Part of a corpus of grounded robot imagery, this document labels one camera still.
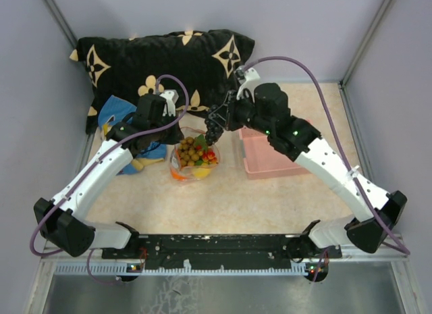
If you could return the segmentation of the dark blue grapes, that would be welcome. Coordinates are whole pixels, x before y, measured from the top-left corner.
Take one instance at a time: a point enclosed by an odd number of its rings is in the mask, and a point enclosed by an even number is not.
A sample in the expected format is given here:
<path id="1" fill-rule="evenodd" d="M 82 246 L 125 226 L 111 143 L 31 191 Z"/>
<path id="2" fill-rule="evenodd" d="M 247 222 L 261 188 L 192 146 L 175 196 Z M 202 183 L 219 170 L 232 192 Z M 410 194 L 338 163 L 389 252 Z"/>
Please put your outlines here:
<path id="1" fill-rule="evenodd" d="M 208 146 L 214 145 L 222 136 L 224 128 L 223 126 L 212 119 L 206 119 L 205 124 L 207 127 L 207 131 L 205 133 L 205 140 Z"/>

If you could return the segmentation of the brown longan bunch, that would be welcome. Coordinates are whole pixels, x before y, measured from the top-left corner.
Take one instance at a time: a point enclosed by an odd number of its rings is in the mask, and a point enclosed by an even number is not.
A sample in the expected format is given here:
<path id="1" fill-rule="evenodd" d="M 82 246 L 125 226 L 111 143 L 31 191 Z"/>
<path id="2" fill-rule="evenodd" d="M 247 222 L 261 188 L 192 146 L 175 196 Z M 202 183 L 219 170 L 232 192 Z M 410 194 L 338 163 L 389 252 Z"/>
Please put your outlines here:
<path id="1" fill-rule="evenodd" d="M 180 144 L 176 148 L 176 155 L 178 156 L 181 167 L 196 166 L 195 162 L 192 159 L 192 155 L 194 154 L 193 142 L 193 137 L 186 137 L 180 142 Z"/>

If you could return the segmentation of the orange persimmon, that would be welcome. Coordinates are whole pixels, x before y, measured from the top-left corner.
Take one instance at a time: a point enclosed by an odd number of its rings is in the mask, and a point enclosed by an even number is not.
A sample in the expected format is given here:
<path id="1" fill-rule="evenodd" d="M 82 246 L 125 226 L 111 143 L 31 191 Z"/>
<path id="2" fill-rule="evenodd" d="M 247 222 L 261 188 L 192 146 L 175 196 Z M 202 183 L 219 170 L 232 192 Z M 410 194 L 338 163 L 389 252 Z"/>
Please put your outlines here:
<path id="1" fill-rule="evenodd" d="M 170 174 L 171 174 L 173 179 L 180 181 L 180 182 L 186 182 L 186 181 L 192 180 L 192 178 L 190 176 L 184 176 L 183 174 L 178 173 L 177 171 L 170 171 Z"/>

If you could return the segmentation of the clear orange zip top bag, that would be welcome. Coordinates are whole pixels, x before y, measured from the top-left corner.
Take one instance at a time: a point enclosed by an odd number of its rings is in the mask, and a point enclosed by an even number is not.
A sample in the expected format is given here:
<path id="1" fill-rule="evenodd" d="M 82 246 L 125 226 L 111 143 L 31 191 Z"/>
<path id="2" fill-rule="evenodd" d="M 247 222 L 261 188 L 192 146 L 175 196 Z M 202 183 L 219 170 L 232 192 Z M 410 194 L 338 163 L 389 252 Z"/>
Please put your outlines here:
<path id="1" fill-rule="evenodd" d="M 183 127 L 181 131 L 184 138 L 174 146 L 169 158 L 171 176 L 179 181 L 202 180 L 219 165 L 219 150 L 207 144 L 202 130 Z"/>

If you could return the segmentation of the red strawberries with leaves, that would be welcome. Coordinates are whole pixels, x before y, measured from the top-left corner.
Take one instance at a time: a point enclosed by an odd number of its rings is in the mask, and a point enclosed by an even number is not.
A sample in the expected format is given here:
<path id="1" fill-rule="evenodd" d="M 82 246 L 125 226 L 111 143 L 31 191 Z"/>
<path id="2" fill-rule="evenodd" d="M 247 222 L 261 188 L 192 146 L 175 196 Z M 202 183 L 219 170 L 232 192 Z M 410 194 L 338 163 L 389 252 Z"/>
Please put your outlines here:
<path id="1" fill-rule="evenodd" d="M 218 163 L 215 151 L 207 145 L 203 134 L 194 138 L 193 149 L 194 154 L 192 155 L 192 159 L 195 162 L 195 165 Z"/>

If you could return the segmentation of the pink plastic basket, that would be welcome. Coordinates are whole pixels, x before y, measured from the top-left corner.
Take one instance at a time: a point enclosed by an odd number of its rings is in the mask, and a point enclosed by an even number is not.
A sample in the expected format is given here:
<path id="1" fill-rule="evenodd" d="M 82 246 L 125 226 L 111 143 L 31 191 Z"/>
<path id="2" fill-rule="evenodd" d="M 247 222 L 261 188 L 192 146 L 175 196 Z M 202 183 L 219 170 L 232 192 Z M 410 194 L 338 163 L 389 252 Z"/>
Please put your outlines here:
<path id="1" fill-rule="evenodd" d="M 238 130 L 244 169 L 249 180 L 308 174 L 309 171 L 278 153 L 268 142 L 267 135 L 241 128 Z"/>

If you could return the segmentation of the yellow lemon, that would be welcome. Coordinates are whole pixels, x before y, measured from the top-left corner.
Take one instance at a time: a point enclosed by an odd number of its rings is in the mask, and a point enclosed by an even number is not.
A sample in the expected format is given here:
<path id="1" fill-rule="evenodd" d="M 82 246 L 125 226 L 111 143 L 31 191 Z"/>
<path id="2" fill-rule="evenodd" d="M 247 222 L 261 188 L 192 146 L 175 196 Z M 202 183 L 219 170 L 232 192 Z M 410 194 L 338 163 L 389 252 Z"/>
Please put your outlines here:
<path id="1" fill-rule="evenodd" d="M 193 167 L 192 168 L 192 175 L 197 180 L 202 180 L 206 178 L 211 172 L 212 168 L 210 167 Z"/>

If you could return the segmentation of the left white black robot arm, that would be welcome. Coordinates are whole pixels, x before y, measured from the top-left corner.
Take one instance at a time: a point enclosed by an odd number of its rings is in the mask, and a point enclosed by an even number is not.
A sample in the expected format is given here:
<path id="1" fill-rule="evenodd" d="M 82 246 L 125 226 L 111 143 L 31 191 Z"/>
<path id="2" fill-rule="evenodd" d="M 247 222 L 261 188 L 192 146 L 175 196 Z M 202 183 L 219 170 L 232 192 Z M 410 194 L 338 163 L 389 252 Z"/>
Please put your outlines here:
<path id="1" fill-rule="evenodd" d="M 111 127 L 94 157 L 61 192 L 49 200 L 37 200 L 34 235 L 72 257 L 96 248 L 114 248 L 127 258 L 136 256 L 140 241 L 127 225 L 93 223 L 86 216 L 110 181 L 151 143 L 174 145 L 182 139 L 177 99 L 174 90 L 141 97 L 136 111 Z"/>

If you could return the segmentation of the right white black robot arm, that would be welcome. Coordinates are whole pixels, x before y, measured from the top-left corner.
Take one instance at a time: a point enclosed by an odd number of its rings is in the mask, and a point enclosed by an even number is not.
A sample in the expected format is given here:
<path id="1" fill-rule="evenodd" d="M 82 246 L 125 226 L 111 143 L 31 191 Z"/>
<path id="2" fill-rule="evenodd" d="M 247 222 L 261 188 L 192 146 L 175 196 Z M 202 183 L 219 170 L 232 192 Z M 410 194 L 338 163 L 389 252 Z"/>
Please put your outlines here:
<path id="1" fill-rule="evenodd" d="M 213 105 L 205 120 L 206 140 L 216 143 L 223 131 L 243 127 L 265 134 L 275 151 L 324 182 L 352 212 L 351 217 L 314 221 L 301 241 L 302 251 L 317 257 L 330 246 L 352 244 L 373 254 L 397 224 L 407 202 L 399 190 L 390 193 L 348 168 L 321 133 L 305 119 L 292 115 L 288 96 L 276 83 L 254 90 L 228 92 Z"/>

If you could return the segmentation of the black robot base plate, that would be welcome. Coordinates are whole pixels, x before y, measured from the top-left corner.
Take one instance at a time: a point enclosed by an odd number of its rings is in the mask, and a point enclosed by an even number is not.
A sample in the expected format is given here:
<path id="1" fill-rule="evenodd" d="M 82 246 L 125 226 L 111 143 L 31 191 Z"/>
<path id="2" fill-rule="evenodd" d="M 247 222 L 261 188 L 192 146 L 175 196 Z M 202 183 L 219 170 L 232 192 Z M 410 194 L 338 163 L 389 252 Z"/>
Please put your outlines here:
<path id="1" fill-rule="evenodd" d="M 323 249 L 304 235 L 243 234 L 132 236 L 123 249 L 104 248 L 103 259 L 141 259 L 147 269 L 289 269 L 293 260 L 319 257 Z"/>

